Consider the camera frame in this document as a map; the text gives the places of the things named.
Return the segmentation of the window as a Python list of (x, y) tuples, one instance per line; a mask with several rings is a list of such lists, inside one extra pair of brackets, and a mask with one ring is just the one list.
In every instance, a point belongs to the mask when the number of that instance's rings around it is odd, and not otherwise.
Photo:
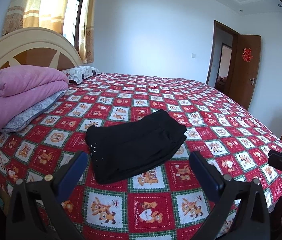
[(63, 25), (63, 36), (74, 46), (77, 40), (82, 0), (68, 0)]

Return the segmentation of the cream wooden headboard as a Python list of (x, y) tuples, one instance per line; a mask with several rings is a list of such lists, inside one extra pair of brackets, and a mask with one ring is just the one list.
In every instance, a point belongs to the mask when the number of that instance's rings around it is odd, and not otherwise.
[(0, 38), (0, 69), (33, 65), (65, 70), (83, 65), (62, 35), (46, 28), (24, 28)]

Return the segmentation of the red patchwork bear bedspread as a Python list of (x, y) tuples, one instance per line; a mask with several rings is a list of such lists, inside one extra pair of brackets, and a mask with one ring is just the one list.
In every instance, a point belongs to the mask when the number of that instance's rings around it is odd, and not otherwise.
[(282, 140), (205, 83), (100, 74), (71, 83), (17, 133), (0, 132), (0, 187), (40, 181), (84, 151), (88, 160), (62, 207), (84, 239), (190, 239), (213, 208), (189, 163), (198, 151), (222, 174), (258, 179), (268, 206), (282, 172), (268, 153)]

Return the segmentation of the yellow curtain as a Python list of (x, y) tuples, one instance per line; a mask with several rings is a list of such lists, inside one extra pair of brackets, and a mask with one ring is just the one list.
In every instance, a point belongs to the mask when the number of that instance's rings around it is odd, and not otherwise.
[[(13, 31), (40, 27), (63, 36), (68, 0), (11, 0), (3, 23), (3, 35)], [(82, 0), (75, 49), (83, 63), (94, 62), (95, 0)]]

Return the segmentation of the pink folded blanket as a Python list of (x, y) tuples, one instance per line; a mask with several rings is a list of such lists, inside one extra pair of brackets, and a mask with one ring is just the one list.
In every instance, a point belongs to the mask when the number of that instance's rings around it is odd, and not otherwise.
[(19, 65), (0, 70), (0, 130), (16, 115), (67, 90), (67, 76), (49, 67)]

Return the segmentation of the brown wooden door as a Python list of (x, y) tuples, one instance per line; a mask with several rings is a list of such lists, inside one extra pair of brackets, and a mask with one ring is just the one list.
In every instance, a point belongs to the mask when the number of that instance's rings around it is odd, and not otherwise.
[(239, 35), (228, 96), (245, 109), (255, 89), (261, 57), (261, 36)]

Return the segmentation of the black pants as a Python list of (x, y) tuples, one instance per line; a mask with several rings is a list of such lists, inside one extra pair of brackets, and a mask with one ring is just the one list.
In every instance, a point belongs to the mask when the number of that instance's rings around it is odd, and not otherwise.
[(89, 127), (85, 141), (95, 180), (116, 183), (162, 165), (185, 142), (186, 130), (162, 109), (135, 122)]

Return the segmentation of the grey patterned pillow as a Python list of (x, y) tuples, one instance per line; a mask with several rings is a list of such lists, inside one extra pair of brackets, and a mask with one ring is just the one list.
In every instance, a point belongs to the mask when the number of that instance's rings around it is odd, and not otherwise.
[(66, 90), (61, 90), (52, 94), (48, 98), (36, 103), (25, 111), (13, 117), (4, 128), (0, 130), (1, 133), (14, 133), (23, 130), (32, 120), (50, 109), (59, 98), (64, 96)]

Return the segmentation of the grey white pillow far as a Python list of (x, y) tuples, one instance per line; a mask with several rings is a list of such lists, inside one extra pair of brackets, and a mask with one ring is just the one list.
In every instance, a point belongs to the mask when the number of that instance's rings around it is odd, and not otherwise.
[(87, 65), (62, 70), (62, 72), (67, 76), (69, 81), (72, 81), (77, 85), (89, 77), (101, 74), (97, 68)]

